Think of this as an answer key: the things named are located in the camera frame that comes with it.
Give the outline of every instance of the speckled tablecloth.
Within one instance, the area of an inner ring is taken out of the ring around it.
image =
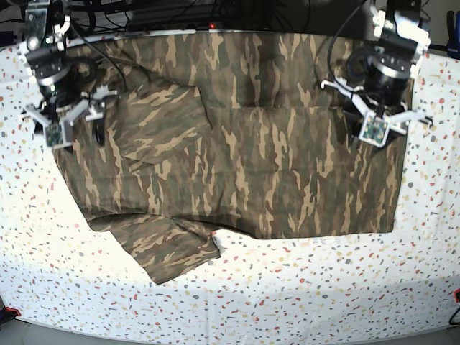
[[[0,52],[0,292],[22,319],[162,344],[334,344],[448,323],[460,288],[460,64],[431,55],[413,105],[391,234],[254,240],[217,231],[222,258],[162,286],[93,233],[23,105],[17,48]]]

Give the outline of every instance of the green camouflage pattern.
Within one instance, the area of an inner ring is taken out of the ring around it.
[[[151,73],[122,66],[129,93],[111,104],[104,148],[82,121],[74,154],[55,153],[91,228],[111,231],[159,284],[219,257],[221,227],[257,239],[392,231],[405,138],[377,153],[347,147],[344,99],[319,88],[328,43],[273,33],[99,43]],[[354,46],[337,40],[337,74]]]

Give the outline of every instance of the camouflage fabric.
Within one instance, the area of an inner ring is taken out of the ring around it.
[[[219,227],[258,239],[392,231],[405,138],[348,149],[344,100],[318,87],[327,44],[272,33],[101,43],[151,73],[123,65],[130,91],[109,109],[104,148],[81,122],[75,153],[55,153],[91,228],[156,283],[219,257]],[[353,44],[337,41],[337,73]]]

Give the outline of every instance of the shirt sleeve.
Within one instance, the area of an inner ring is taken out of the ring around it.
[[[117,109],[116,143],[123,157],[157,164],[211,131],[200,91],[157,78]]]
[[[163,284],[220,257],[207,224],[163,216],[110,215],[89,222],[110,231],[156,284]]]

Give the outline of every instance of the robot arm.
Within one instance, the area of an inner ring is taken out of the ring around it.
[[[323,81],[321,87],[335,88],[351,101],[352,115],[357,113],[360,118],[358,123],[356,116],[347,118],[354,129],[351,140],[357,137],[383,148],[391,132],[407,134],[409,121],[432,123],[424,114],[408,111],[403,102],[403,94],[410,79],[417,78],[431,41],[428,25],[420,17],[421,0],[388,0],[387,11],[377,11],[374,3],[374,35],[379,40],[373,48],[366,48],[370,54],[364,61],[363,85],[351,88],[345,79],[334,77],[332,82]]]
[[[96,92],[83,92],[85,84],[94,80],[96,63],[90,59],[68,57],[67,37],[70,29],[68,0],[30,0],[25,14],[25,38],[20,45],[22,59],[29,79],[36,83],[43,101],[38,109],[25,107],[25,117],[32,118],[43,130],[46,144],[53,149],[71,150],[72,127],[81,117],[95,121],[103,131],[106,110],[105,98],[115,96],[100,86]],[[89,75],[82,75],[78,66],[89,67]],[[104,133],[96,135],[104,144]]]

